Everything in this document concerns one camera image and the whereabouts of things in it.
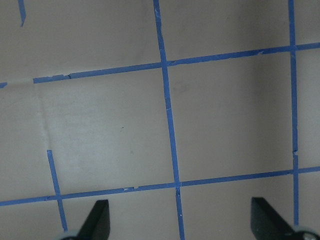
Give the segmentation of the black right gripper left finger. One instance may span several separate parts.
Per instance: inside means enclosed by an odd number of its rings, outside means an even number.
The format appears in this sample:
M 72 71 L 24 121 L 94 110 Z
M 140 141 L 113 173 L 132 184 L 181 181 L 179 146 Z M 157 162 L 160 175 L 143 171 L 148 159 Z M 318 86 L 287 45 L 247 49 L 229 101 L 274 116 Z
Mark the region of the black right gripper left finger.
M 107 240 L 111 232 L 109 201 L 97 200 L 76 235 L 77 240 Z

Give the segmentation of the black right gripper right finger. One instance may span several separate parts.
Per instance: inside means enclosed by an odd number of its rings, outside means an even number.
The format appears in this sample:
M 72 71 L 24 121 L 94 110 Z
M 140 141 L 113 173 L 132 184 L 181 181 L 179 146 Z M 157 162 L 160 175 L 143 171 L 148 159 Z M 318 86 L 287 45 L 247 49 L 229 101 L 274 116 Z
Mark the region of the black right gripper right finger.
M 256 240 L 303 240 L 303 232 L 295 231 L 263 198 L 252 197 L 250 229 Z

